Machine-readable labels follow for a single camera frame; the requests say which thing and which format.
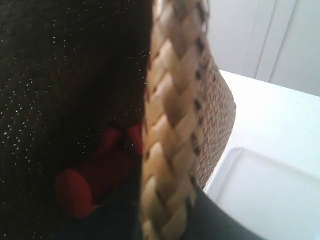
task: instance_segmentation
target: red object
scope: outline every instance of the red object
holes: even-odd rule
[[[118,143],[119,139],[122,137],[122,132],[113,128],[107,127],[103,133],[100,140],[99,147],[93,154],[93,158],[99,158],[99,156],[112,150]]]
[[[54,184],[60,207],[72,218],[89,215],[120,185],[133,165],[127,155],[113,150],[105,157],[64,170]]]
[[[143,143],[142,143],[142,124],[137,123],[127,129],[128,135],[135,147],[138,154],[143,153]]]

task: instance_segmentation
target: white tray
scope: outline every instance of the white tray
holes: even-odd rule
[[[233,148],[205,192],[266,240],[320,240],[320,180],[290,166]]]

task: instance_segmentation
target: woven straw handle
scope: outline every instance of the woven straw handle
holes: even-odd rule
[[[202,0],[154,0],[143,121],[144,240],[178,240],[196,200],[209,51]]]

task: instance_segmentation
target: straw bag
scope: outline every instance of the straw bag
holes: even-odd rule
[[[91,158],[106,126],[142,121],[143,239],[180,239],[235,119],[205,3],[13,0],[0,12],[0,237],[69,223],[57,174]]]

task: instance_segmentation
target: white wall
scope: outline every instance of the white wall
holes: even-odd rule
[[[320,96],[320,1],[299,0],[271,83]]]
[[[320,96],[320,0],[210,0],[220,69]]]
[[[259,0],[210,0],[208,39],[221,70],[242,72]]]

